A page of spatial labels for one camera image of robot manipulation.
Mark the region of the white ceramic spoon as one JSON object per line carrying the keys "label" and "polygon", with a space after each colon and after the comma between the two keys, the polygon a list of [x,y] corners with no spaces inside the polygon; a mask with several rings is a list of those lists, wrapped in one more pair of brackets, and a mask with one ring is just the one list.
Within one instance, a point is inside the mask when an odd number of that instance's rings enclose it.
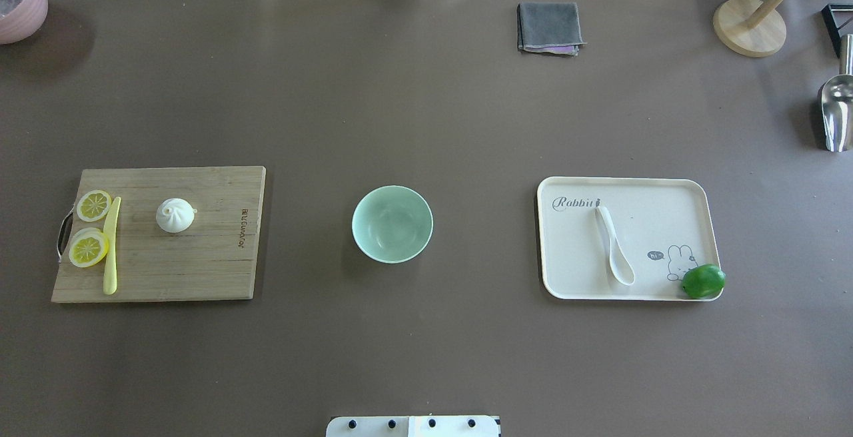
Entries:
{"label": "white ceramic spoon", "polygon": [[595,218],[602,232],[607,272],[617,283],[633,286],[636,283],[636,271],[622,251],[610,211],[606,207],[595,207]]}

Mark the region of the white steamed bun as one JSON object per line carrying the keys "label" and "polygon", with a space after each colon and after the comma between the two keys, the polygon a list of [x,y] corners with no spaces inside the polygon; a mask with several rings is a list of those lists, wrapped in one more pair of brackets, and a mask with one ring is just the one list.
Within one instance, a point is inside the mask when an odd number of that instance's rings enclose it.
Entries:
{"label": "white steamed bun", "polygon": [[194,222],[197,209],[188,201],[180,198],[169,198],[159,205],[155,220],[161,230],[167,233],[179,233],[189,228]]}

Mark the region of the mint green bowl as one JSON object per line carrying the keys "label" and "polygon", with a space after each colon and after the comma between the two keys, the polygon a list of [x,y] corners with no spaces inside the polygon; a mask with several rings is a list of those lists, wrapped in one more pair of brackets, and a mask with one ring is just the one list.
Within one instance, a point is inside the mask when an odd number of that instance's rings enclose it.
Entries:
{"label": "mint green bowl", "polygon": [[397,264],[418,256],[430,242],[432,210],[414,189],[388,185],[359,201],[351,233],[363,254],[372,260]]}

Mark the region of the pink bowl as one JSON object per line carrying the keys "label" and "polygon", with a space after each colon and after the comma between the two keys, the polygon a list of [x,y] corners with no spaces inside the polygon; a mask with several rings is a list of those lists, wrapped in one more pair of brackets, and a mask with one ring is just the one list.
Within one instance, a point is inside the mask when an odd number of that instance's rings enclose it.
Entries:
{"label": "pink bowl", "polygon": [[17,43],[42,27],[48,0],[2,0],[1,43]]}

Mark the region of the grey folded cloth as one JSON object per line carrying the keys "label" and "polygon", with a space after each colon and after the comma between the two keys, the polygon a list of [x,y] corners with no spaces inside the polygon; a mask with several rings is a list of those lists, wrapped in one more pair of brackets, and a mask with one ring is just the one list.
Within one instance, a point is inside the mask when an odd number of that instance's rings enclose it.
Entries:
{"label": "grey folded cloth", "polygon": [[517,16],[519,51],[575,57],[586,43],[574,2],[522,2]]}

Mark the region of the wooden cutting board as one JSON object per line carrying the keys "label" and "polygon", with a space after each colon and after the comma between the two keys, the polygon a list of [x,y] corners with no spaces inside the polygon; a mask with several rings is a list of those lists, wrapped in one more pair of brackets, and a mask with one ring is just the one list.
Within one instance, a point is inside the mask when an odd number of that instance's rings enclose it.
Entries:
{"label": "wooden cutting board", "polygon": [[[120,197],[117,291],[103,292],[104,263],[89,268],[67,256],[51,300],[58,303],[163,302],[252,298],[264,207],[262,166],[85,169],[77,194],[103,189]],[[158,227],[155,213],[180,198],[196,210],[180,233]]]}

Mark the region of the cream rabbit tray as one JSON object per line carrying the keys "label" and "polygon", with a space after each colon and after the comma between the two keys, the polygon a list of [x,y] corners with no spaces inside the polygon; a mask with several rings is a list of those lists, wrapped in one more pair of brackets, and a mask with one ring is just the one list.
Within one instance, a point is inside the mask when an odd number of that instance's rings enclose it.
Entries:
{"label": "cream rabbit tray", "polygon": [[[536,191],[543,285],[565,300],[686,301],[683,276],[719,264],[704,189],[688,179],[550,177]],[[599,209],[634,283],[615,279]]]}

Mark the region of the green lime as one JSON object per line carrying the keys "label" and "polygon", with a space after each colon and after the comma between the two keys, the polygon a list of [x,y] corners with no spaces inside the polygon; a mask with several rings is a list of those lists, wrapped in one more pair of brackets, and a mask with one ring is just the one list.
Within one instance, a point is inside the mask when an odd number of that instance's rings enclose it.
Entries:
{"label": "green lime", "polygon": [[727,282],[727,275],[713,264],[689,270],[682,280],[682,289],[690,298],[716,298]]}

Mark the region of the yellow plastic knife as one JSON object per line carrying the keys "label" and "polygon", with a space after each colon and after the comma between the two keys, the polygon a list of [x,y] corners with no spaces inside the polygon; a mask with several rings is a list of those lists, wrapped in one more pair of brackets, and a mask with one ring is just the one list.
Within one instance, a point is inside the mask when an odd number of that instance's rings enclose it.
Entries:
{"label": "yellow plastic knife", "polygon": [[118,288],[117,230],[120,204],[121,197],[113,198],[103,225],[103,234],[109,241],[109,250],[107,250],[104,258],[105,267],[103,274],[103,292],[106,295],[114,294]]}

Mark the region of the upper lemon slice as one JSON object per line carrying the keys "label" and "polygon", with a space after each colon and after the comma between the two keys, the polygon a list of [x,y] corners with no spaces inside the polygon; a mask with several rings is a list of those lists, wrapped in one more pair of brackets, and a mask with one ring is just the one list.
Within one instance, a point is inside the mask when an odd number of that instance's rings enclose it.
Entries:
{"label": "upper lemon slice", "polygon": [[103,189],[92,189],[82,195],[75,207],[77,218],[83,222],[97,222],[107,216],[113,198]]}

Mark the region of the lemon slice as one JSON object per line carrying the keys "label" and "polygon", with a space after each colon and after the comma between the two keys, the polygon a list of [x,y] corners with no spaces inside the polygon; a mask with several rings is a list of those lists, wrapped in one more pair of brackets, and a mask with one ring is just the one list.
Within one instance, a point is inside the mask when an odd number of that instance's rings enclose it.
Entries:
{"label": "lemon slice", "polygon": [[99,228],[87,227],[77,231],[68,244],[68,258],[79,268],[97,264],[109,252],[110,240]]}
{"label": "lemon slice", "polygon": [[75,207],[77,218],[83,222],[97,222],[107,216],[113,198],[103,189],[92,189],[82,195]]}

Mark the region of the lower lemon slice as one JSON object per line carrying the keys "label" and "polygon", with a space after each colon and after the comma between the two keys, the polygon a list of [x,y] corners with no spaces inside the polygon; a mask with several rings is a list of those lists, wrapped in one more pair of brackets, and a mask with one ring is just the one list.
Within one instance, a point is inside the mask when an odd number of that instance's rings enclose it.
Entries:
{"label": "lower lemon slice", "polygon": [[87,227],[77,231],[68,244],[68,258],[79,268],[97,264],[109,252],[110,240],[99,228]]}

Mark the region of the wooden mug tree stand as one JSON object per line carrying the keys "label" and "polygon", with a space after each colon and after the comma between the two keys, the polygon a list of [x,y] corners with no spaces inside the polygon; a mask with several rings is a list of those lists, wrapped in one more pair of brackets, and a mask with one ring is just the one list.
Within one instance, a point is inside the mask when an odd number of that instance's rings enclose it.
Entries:
{"label": "wooden mug tree stand", "polygon": [[716,36],[745,57],[769,57],[786,40],[786,25],[777,6],[783,0],[728,0],[715,11]]}

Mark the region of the metal scoop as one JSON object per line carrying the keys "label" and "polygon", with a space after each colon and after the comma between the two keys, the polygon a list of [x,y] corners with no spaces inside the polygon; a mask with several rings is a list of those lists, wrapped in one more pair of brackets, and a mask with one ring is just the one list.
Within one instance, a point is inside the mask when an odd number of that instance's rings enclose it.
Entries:
{"label": "metal scoop", "polygon": [[820,109],[830,152],[850,151],[852,147],[852,35],[840,42],[840,73],[820,88]]}

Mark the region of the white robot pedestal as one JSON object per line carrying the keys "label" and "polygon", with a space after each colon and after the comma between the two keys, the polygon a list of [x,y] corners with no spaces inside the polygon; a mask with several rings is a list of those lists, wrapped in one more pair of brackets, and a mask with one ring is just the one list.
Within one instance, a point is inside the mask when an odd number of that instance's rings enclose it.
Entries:
{"label": "white robot pedestal", "polygon": [[330,420],[326,436],[500,436],[498,416],[339,416]]}

